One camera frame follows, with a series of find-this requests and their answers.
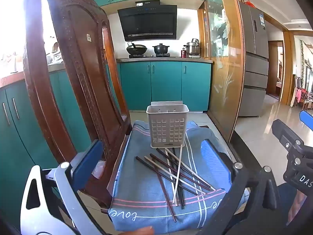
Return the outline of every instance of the blue towel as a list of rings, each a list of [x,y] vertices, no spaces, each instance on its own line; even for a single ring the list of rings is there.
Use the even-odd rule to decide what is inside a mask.
[[[202,188],[206,195],[195,196],[184,190],[184,209],[182,210],[179,205],[172,205],[177,219],[175,223],[166,205],[156,173],[138,162],[135,157],[144,160],[144,156],[149,157],[152,153],[165,162],[166,159],[150,147],[149,124],[135,121],[117,173],[113,200],[109,209],[116,230],[133,231],[145,226],[153,226],[155,234],[164,234],[201,228],[212,216],[231,187],[231,180],[229,170],[206,139],[209,139],[219,152],[227,155],[228,153],[208,128],[201,128],[194,122],[190,122],[186,134],[182,161],[211,184],[216,191]],[[176,155],[179,155],[179,148],[176,149]],[[190,181],[184,180],[199,188]],[[163,182],[171,201],[173,200],[171,183],[164,178]]]

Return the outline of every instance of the refrigerator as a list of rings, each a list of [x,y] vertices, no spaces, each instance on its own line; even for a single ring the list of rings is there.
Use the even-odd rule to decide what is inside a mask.
[[[244,25],[246,62],[238,116],[254,117],[261,114],[265,98],[269,70],[268,39],[263,12],[242,2],[239,5]]]

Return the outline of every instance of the chopstick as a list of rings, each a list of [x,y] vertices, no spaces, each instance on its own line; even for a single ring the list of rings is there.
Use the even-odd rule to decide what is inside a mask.
[[[176,160],[171,159],[171,157],[168,157],[168,156],[165,154],[165,153],[167,153],[166,151],[165,151],[165,153],[163,153],[159,148],[157,148],[156,150],[157,150],[162,156],[164,156],[166,159],[168,159],[170,162],[172,162],[172,163],[178,165],[177,162],[176,162]],[[183,166],[181,167],[181,169],[182,169],[183,171],[185,171],[186,173],[188,173],[189,175],[191,175],[193,178],[198,179],[195,175],[193,175],[189,170],[187,170],[187,169],[184,168]],[[201,181],[201,180],[199,180],[199,183],[202,183],[202,184],[204,184],[205,186],[207,186],[206,183],[204,183],[204,182]]]
[[[168,196],[167,196],[167,193],[166,193],[166,190],[165,190],[165,187],[164,187],[164,183],[163,183],[163,180],[161,178],[161,175],[159,173],[157,173],[157,178],[159,179],[159,182],[160,182],[160,185],[161,185],[161,188],[162,188],[162,191],[163,191],[163,194],[164,194],[164,197],[165,197],[165,200],[166,200],[166,204],[168,205],[168,208],[170,209],[170,212],[172,214],[172,217],[174,219],[174,222],[177,222],[176,221],[176,217],[175,217],[175,214],[174,214],[174,211],[173,211],[173,207],[172,205],[170,204],[170,200],[168,199]]]
[[[161,159],[157,158],[155,155],[150,154],[150,156],[151,156],[152,158],[154,158],[155,160],[157,160],[159,163],[163,164],[164,166],[166,166],[166,167],[168,167],[169,169],[171,169],[171,170],[173,170],[173,171],[176,172],[176,169],[174,169],[173,167],[167,165],[164,161],[162,161]],[[211,191],[211,189],[210,189],[207,185],[200,184],[200,183],[198,183],[197,181],[192,180],[191,178],[187,177],[186,175],[184,175],[184,174],[182,174],[182,173],[179,174],[179,175],[182,176],[182,177],[184,177],[184,178],[186,178],[186,179],[188,179],[189,181],[195,183],[196,185],[201,186],[201,187],[203,187],[204,189],[206,189],[206,190],[208,190],[208,191]]]
[[[140,159],[138,156],[136,156],[136,159],[137,159],[139,162],[141,162],[143,165],[145,165],[147,168],[149,168],[150,170],[154,171],[155,173],[160,174],[162,177],[164,177],[165,179],[167,179],[168,181],[171,182],[171,179],[170,179],[169,177],[165,176],[164,174],[162,174],[161,172],[159,172],[159,171],[156,170],[155,168],[151,167],[149,164],[147,164],[144,160]],[[180,187],[183,188],[184,190],[186,190],[186,191],[188,191],[188,192],[194,194],[194,195],[198,195],[198,194],[196,194],[195,192],[189,190],[188,188],[186,188],[186,187],[183,186],[183,185],[180,185]]]
[[[169,149],[165,148],[165,151],[168,152],[172,157],[174,157],[177,161],[179,161],[179,159],[177,158],[176,155],[174,155]],[[192,169],[190,169],[186,164],[184,164],[181,160],[179,161],[179,163],[181,162],[181,164],[183,166],[185,166],[185,168],[187,170],[189,170],[194,176],[196,176],[199,180],[203,181],[204,183],[206,183],[213,191],[216,191],[216,189],[214,187],[212,187],[208,182],[206,182],[202,177],[200,177],[197,173],[195,173]]]
[[[173,149],[173,154],[176,155],[175,148],[173,147],[172,149]],[[180,187],[178,188],[178,196],[179,195],[180,195],[180,199],[179,200],[181,200],[180,206],[181,206],[182,209],[184,209],[184,206],[185,206],[184,194],[183,194],[183,190]]]
[[[178,181],[179,181],[179,172],[180,172],[180,165],[182,163],[182,152],[183,152],[183,146],[180,145],[180,153],[179,153],[179,162],[178,162],[178,169],[177,169],[177,179],[176,179],[176,185],[175,185],[175,191],[174,191],[174,198],[173,198],[173,202],[175,202],[175,195],[176,195],[176,192],[177,192],[177,188],[178,188]]]
[[[170,160],[169,159],[167,159],[167,164],[168,165],[170,165]],[[173,190],[173,194],[174,194],[174,190],[175,190],[175,188],[174,188],[174,183],[175,183],[175,180],[173,180],[174,182],[171,182],[171,185],[172,185],[172,190]],[[175,206],[177,206],[177,198],[176,198],[176,196],[175,196]]]
[[[154,161],[152,161],[150,158],[148,158],[148,157],[145,156],[145,159],[148,160],[150,163],[156,165],[159,169],[161,169],[162,171],[164,171],[166,174],[170,175],[170,173],[169,173],[166,169],[164,169],[163,167],[161,167],[160,165],[158,165],[157,163],[155,163]],[[181,182],[184,183],[185,185],[189,186],[190,188],[196,190],[197,192],[202,193],[202,194],[206,194],[205,192],[201,191],[200,189],[198,189],[198,188],[196,188],[196,187],[194,187],[194,186],[188,184],[188,183],[185,182],[184,180],[181,180],[181,179],[178,178],[177,176],[172,175],[172,177],[176,179],[176,183],[177,183],[177,179],[178,179],[179,181],[181,181]]]

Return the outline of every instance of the kitchen backsplash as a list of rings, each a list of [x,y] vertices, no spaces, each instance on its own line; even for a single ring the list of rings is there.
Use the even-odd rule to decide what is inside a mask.
[[[126,48],[128,46],[124,39],[120,18],[118,14],[112,14],[108,16],[110,21],[110,28],[112,33],[115,58],[128,58],[128,52]],[[176,40],[144,40],[134,41],[135,44],[145,45],[148,50],[146,56],[154,55],[154,49],[152,46],[156,46],[163,43],[168,48],[168,52],[171,56],[180,57],[181,50],[187,42],[191,42],[191,39],[200,39],[198,12],[196,10],[177,9],[177,39]]]

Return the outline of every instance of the black pot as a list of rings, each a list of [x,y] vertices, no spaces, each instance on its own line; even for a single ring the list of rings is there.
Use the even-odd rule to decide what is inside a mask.
[[[131,43],[126,50],[130,55],[143,55],[147,51],[147,47],[145,45],[135,45]]]
[[[154,47],[154,53],[157,55],[167,54],[167,51],[169,48],[169,46],[165,46],[162,43],[160,43],[157,46],[153,46],[153,47]]]

